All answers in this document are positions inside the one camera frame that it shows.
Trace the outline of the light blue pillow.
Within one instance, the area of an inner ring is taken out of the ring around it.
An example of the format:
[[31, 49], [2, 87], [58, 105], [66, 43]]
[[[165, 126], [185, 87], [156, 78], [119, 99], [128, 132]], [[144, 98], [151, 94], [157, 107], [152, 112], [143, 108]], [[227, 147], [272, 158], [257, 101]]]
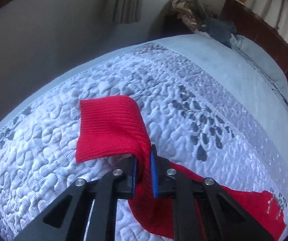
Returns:
[[262, 47], [242, 35], [232, 34], [230, 45], [260, 74], [288, 109], [287, 78], [274, 59]]

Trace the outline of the grey quilted floral bedspread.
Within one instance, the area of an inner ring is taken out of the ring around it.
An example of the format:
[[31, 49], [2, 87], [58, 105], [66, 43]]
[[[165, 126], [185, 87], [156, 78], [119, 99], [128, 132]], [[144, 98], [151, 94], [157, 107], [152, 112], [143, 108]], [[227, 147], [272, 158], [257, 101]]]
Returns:
[[[130, 46], [82, 64], [0, 123], [0, 238], [13, 240], [75, 180], [96, 180], [126, 154], [77, 163], [80, 100], [128, 96], [158, 154], [195, 177], [270, 192], [288, 235], [288, 109], [232, 48], [199, 34]], [[128, 201], [118, 240], [168, 240], [146, 231]]]

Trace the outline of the pile of dark clothes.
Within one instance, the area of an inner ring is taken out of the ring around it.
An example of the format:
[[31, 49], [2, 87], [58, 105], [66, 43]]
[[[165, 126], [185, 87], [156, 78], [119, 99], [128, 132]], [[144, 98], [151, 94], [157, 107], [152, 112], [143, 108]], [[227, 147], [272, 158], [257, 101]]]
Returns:
[[231, 21], [218, 19], [200, 0], [173, 0], [171, 10], [191, 32], [207, 33], [221, 44], [231, 47], [232, 37], [237, 34], [236, 26]]

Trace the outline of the red knit sweater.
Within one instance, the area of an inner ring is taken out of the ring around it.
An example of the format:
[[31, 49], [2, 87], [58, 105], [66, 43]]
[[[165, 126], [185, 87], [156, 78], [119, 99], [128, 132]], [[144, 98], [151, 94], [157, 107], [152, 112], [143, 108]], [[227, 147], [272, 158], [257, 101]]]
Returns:
[[[148, 232], [174, 238], [171, 200], [153, 197], [151, 142], [137, 103], [128, 96], [80, 100], [81, 124], [77, 163], [115, 154], [138, 159], [135, 197], [128, 201], [133, 216]], [[286, 225], [284, 214], [270, 192], [241, 192], [221, 186], [247, 212], [279, 240]]]

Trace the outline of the dark wooden headboard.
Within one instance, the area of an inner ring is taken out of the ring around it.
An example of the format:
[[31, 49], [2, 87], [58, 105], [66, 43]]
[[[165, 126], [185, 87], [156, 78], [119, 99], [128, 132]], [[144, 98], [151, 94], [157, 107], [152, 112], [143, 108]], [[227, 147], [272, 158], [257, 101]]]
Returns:
[[225, 0], [220, 19], [233, 22], [239, 35], [262, 47], [282, 69], [288, 82], [288, 43], [273, 27], [236, 0]]

